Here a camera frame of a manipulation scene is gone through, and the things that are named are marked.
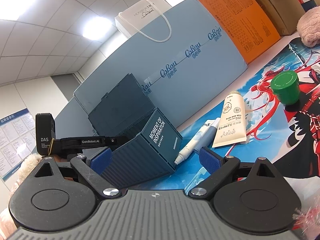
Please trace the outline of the pink folded towel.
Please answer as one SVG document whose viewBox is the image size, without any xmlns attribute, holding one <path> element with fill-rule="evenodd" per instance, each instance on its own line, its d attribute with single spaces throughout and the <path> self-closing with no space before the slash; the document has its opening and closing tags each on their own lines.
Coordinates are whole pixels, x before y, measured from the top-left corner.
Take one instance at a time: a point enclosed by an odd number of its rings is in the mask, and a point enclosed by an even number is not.
<svg viewBox="0 0 320 240">
<path fill-rule="evenodd" d="M 297 31 L 305 46 L 312 48 L 320 40 L 320 12 L 319 7 L 307 11 L 297 23 Z"/>
</svg>

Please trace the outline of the white slim cream tube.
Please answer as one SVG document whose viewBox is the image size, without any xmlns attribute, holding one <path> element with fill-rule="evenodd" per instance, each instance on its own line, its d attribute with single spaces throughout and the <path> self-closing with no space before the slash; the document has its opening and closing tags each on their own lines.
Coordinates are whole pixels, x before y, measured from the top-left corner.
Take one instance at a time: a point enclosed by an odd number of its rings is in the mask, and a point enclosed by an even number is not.
<svg viewBox="0 0 320 240">
<path fill-rule="evenodd" d="M 180 150 L 178 153 L 178 156 L 176 157 L 174 163 L 175 165 L 179 165 L 181 162 L 185 161 L 189 158 L 189 155 L 194 151 L 194 147 L 199 142 L 199 140 L 202 138 L 204 133 L 208 131 L 210 126 L 215 126 L 218 129 L 220 122 L 220 118 L 216 118 L 214 120 L 207 120 L 201 128 L 197 131 L 197 133 L 192 137 L 192 139 Z"/>
</svg>

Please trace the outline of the white paper gift bag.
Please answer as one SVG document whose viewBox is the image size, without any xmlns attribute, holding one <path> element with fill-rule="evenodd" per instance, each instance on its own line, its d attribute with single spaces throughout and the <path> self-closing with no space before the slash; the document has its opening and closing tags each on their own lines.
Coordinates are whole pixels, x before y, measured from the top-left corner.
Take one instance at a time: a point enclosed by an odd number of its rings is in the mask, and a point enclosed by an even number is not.
<svg viewBox="0 0 320 240">
<path fill-rule="evenodd" d="M 125 11 L 118 13 L 115 17 L 116 27 L 127 38 L 132 37 L 136 33 L 140 33 L 153 42 L 166 42 L 172 36 L 172 27 L 164 13 L 171 8 L 172 6 L 166 0 L 141 0 Z M 161 40 L 154 39 L 142 32 L 145 26 L 159 16 L 163 18 L 169 31 L 168 36 Z"/>
</svg>

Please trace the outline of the dark blue container storage box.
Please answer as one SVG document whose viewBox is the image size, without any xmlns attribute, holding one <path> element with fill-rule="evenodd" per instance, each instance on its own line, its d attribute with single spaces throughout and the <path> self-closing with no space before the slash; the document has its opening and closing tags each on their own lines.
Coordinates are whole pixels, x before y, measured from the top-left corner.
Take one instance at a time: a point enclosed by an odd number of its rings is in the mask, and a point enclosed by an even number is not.
<svg viewBox="0 0 320 240">
<path fill-rule="evenodd" d="M 126 136 L 102 177 L 123 189 L 175 172 L 182 136 L 127 74 L 88 116 L 99 135 Z"/>
</svg>

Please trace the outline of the light blue Cabou box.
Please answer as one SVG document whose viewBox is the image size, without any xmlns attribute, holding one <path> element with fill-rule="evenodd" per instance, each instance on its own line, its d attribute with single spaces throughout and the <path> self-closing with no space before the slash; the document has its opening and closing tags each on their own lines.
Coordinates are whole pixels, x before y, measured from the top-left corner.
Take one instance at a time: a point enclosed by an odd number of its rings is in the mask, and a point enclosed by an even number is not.
<svg viewBox="0 0 320 240">
<path fill-rule="evenodd" d="M 93 135 L 89 113 L 127 74 L 178 127 L 246 69 L 208 10 L 198 0 L 184 0 L 129 38 L 84 80 L 56 117 L 56 135 Z"/>
</svg>

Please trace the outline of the green lidded jar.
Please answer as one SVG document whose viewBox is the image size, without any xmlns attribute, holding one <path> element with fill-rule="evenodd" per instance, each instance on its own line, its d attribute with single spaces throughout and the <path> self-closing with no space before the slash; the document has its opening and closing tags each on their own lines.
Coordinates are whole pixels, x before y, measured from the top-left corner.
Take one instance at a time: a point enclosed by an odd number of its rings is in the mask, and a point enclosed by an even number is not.
<svg viewBox="0 0 320 240">
<path fill-rule="evenodd" d="M 271 89 L 283 105 L 294 105 L 300 97 L 297 73 L 292 70 L 279 73 L 272 79 Z"/>
</svg>

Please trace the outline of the wall notice poster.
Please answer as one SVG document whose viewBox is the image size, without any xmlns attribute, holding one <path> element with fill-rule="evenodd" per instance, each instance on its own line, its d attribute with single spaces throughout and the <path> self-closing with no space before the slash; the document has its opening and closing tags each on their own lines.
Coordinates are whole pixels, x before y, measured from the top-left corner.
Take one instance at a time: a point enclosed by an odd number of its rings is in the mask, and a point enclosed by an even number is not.
<svg viewBox="0 0 320 240">
<path fill-rule="evenodd" d="M 8 180 L 36 146 L 35 119 L 28 109 L 1 118 L 1 180 Z"/>
</svg>

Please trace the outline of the orange printed box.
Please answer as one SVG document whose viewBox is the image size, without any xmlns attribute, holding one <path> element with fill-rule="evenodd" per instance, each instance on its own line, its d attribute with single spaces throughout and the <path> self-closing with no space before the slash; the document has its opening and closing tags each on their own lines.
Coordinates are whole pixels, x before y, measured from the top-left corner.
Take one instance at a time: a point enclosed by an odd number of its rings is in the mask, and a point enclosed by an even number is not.
<svg viewBox="0 0 320 240">
<path fill-rule="evenodd" d="M 217 20 L 246 63 L 251 63 L 280 35 L 255 0 L 198 0 Z"/>
</svg>

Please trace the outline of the white fluffy right sleeve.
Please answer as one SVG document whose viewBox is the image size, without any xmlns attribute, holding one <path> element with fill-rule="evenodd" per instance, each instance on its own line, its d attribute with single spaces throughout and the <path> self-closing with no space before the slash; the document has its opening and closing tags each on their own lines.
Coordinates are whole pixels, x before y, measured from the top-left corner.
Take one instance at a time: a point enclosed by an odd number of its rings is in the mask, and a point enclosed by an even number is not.
<svg viewBox="0 0 320 240">
<path fill-rule="evenodd" d="M 307 210 L 296 209 L 293 230 L 300 229 L 305 239 L 319 239 L 319 205 Z"/>
</svg>

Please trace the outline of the anime printed desk mat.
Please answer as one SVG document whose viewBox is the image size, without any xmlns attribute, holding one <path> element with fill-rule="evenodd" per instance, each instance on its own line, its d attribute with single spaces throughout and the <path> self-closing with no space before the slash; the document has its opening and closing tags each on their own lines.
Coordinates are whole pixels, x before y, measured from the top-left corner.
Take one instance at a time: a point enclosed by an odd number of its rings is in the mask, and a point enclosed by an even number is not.
<svg viewBox="0 0 320 240">
<path fill-rule="evenodd" d="M 304 46 L 300 37 L 283 38 L 283 49 L 239 87 L 246 104 L 247 141 L 217 148 L 221 156 L 244 162 L 268 158 L 285 177 L 305 179 L 319 175 L 319 46 Z M 281 72 L 298 75 L 300 100 L 284 106 L 272 94 L 270 83 Z"/>
</svg>

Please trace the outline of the cream large lotion tube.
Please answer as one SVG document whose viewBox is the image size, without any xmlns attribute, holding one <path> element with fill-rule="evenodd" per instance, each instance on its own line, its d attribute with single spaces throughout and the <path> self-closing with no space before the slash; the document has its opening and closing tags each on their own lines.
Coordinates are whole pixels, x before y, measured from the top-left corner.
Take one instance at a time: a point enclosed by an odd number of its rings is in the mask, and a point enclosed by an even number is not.
<svg viewBox="0 0 320 240">
<path fill-rule="evenodd" d="M 238 91 L 233 91 L 226 96 L 223 102 L 219 126 L 212 147 L 232 145 L 246 140 L 244 98 Z"/>
</svg>

